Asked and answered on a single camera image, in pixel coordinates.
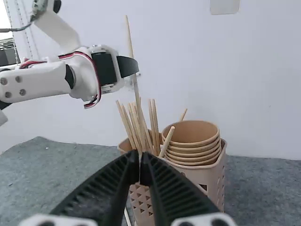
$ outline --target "white wall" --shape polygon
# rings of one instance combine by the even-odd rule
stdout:
[[[142,77],[141,96],[157,101],[160,129],[178,120],[213,121],[229,154],[301,159],[301,1],[242,0],[235,15],[212,16],[209,0],[63,0],[59,15],[84,45],[107,44],[127,54],[124,14]],[[32,28],[42,56],[58,47]],[[116,145],[126,137],[115,100],[123,89],[83,110],[79,100],[49,97],[4,112],[1,150],[35,136],[61,142]]]

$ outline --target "wooden chopstick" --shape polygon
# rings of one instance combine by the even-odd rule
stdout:
[[[165,139],[165,141],[164,141],[164,144],[163,144],[163,147],[162,147],[162,149],[161,149],[161,152],[160,152],[160,154],[159,154],[159,157],[164,157],[165,152],[166,152],[166,149],[167,149],[167,147],[168,147],[168,145],[169,145],[169,142],[170,142],[170,140],[171,140],[171,138],[172,138],[172,136],[173,136],[173,134],[174,134],[174,129],[175,129],[174,126],[172,126],[172,127],[170,128],[170,130],[169,130],[169,132],[168,132],[168,134],[167,134],[167,136],[166,136],[166,139]]]
[[[147,125],[146,125],[146,121],[145,121],[145,118],[144,118],[144,114],[142,114],[143,118],[143,128],[144,128],[144,132],[145,132],[145,135],[146,135],[146,141],[148,143],[148,147],[150,148],[150,153],[152,153],[153,155],[157,155],[155,152],[154,152],[154,147],[152,145],[152,142],[151,142],[151,137],[150,137],[150,133],[147,129]]]
[[[185,117],[185,115],[186,115],[186,112],[187,112],[187,108],[185,109],[184,113],[181,115],[179,121],[183,121],[183,119],[184,119],[184,117]]]
[[[141,146],[143,145],[143,136],[142,136],[142,133],[141,133],[141,130],[140,130],[140,127],[139,127],[139,121],[138,121],[138,115],[137,115],[137,112],[135,110],[135,107],[133,104],[130,104],[131,106],[131,112],[133,114],[133,119],[134,121],[132,122],[132,124],[136,127],[136,131],[137,131],[137,135],[139,137],[139,140],[140,140],[140,144]]]
[[[127,124],[126,118],[125,118],[125,116],[124,116],[124,114],[123,114],[122,108],[121,108],[120,103],[119,103],[118,100],[116,100],[116,104],[117,104],[117,108],[118,108],[118,110],[119,110],[119,114],[120,114],[120,116],[121,116],[123,125],[124,125],[124,127],[125,127],[125,129],[126,129],[127,136],[128,136],[128,139],[129,139],[129,141],[130,141],[130,143],[131,143],[131,146],[132,146],[133,149],[136,149],[134,140],[133,140],[132,135],[131,135],[130,128],[129,128],[128,124]]]
[[[129,113],[130,118],[131,118],[131,122],[132,122],[135,137],[137,139],[137,143],[141,147],[141,143],[140,143],[140,139],[139,139],[139,133],[138,133],[138,130],[137,130],[137,126],[136,126],[136,123],[135,123],[135,120],[134,120],[134,116],[133,116],[133,112],[132,112],[132,108],[131,108],[130,103],[128,103],[127,108],[128,108],[128,113]]]
[[[126,23],[127,23],[127,41],[128,41],[128,47],[130,50],[130,57],[134,58],[134,51],[133,51],[133,44],[132,44],[132,38],[131,38],[131,31],[130,31],[130,25],[128,22],[128,17],[126,16]],[[133,85],[134,85],[134,91],[135,91],[135,98],[136,98],[136,104],[137,104],[137,110],[138,110],[138,119],[139,119],[139,128],[141,132],[141,136],[144,137],[144,131],[143,131],[143,122],[142,122],[142,110],[141,110],[141,104],[140,104],[140,96],[139,96],[139,89],[138,89],[138,82],[137,82],[137,75],[133,74]],[[145,139],[141,140],[141,146],[142,150],[145,151]]]
[[[157,109],[156,109],[156,102],[155,99],[151,100],[152,103],[152,114],[154,118],[154,126],[155,126],[155,133],[156,133],[156,146],[157,146],[157,155],[160,154],[160,137],[159,137],[159,128],[158,128],[158,118],[157,118]]]
[[[136,146],[138,152],[141,153],[141,152],[142,152],[141,146],[140,146],[140,144],[139,144],[139,142],[138,142],[138,140],[137,140],[137,137],[136,137],[134,128],[133,128],[133,126],[132,126],[132,124],[131,124],[131,121],[130,121],[130,119],[129,119],[129,117],[128,117],[128,114],[127,114],[127,111],[126,111],[126,108],[124,107],[124,105],[121,105],[121,109],[122,109],[122,111],[123,111],[123,114],[124,114],[124,116],[125,116],[125,119],[126,119],[126,121],[127,121],[127,124],[128,124],[128,126],[129,126],[129,129],[130,129],[130,131],[131,131],[131,135],[132,135],[132,137],[133,137],[135,146]]]
[[[151,136],[152,136],[152,143],[154,145],[154,153],[157,156],[157,142],[156,142],[156,132],[155,132],[155,124],[154,124],[154,117],[152,114],[152,107],[151,107],[151,100],[148,101],[149,104],[149,114],[150,114],[150,127],[151,127]]]

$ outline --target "triangular cutout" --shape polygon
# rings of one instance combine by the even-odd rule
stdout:
[[[205,191],[207,191],[207,185],[201,185],[199,184]]]

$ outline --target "paper cup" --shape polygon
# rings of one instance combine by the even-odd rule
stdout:
[[[169,161],[172,161],[176,164],[179,165],[183,165],[183,166],[204,166],[204,165],[210,165],[216,162],[216,160],[218,159],[218,157],[220,156],[222,148],[218,149],[218,152],[215,154],[215,156],[213,156],[210,159],[204,160],[204,161],[195,161],[195,162],[184,162],[184,161],[178,161],[178,160],[174,160],[170,157],[168,157],[167,155],[165,156],[165,158]]]
[[[167,149],[166,152],[168,152],[171,155],[182,157],[182,158],[197,158],[197,157],[202,157],[211,154],[212,152],[216,151],[219,147],[221,146],[221,142],[219,142],[216,146],[213,148],[204,151],[204,152],[199,152],[199,153],[181,153],[181,152],[174,152],[170,150],[169,148]]]
[[[179,121],[167,126],[162,131],[162,139],[172,126],[175,126],[170,145],[174,147],[202,147],[212,143],[220,135],[218,127],[207,121]]]
[[[218,137],[215,141],[212,143],[202,146],[202,147],[191,147],[191,148],[184,148],[184,147],[174,147],[172,145],[168,146],[168,149],[177,153],[201,153],[206,152],[212,148],[215,148],[217,145],[221,143],[221,138]]]

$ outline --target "cable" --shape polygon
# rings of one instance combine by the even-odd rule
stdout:
[[[78,55],[78,56],[81,56],[81,57],[87,59],[88,61],[91,62],[92,66],[94,68],[95,76],[96,76],[96,82],[97,82],[97,94],[93,97],[93,99],[88,104],[84,104],[85,109],[92,108],[92,107],[96,106],[96,104],[98,104],[98,102],[100,101],[101,96],[102,96],[101,83],[100,83],[99,78],[98,78],[96,65],[95,65],[93,59],[88,54],[80,52],[80,51],[75,51],[73,53],[68,53],[68,54],[65,54],[65,55],[59,55],[58,57],[59,57],[59,59],[67,59],[67,58],[73,57],[74,55]],[[35,64],[41,64],[41,63],[46,63],[46,61],[27,60],[23,64],[20,65],[19,69],[29,68],[29,66],[32,66],[32,65],[35,65]]]
[[[26,62],[24,62],[23,64],[20,65],[20,68],[19,68],[19,69],[28,68],[28,67],[31,66],[31,65],[41,64],[41,63],[46,63],[46,61],[27,60]]]
[[[32,22],[29,22],[26,26],[21,28],[0,28],[0,33],[7,33],[7,32],[20,32],[28,28],[30,25],[32,25]]]

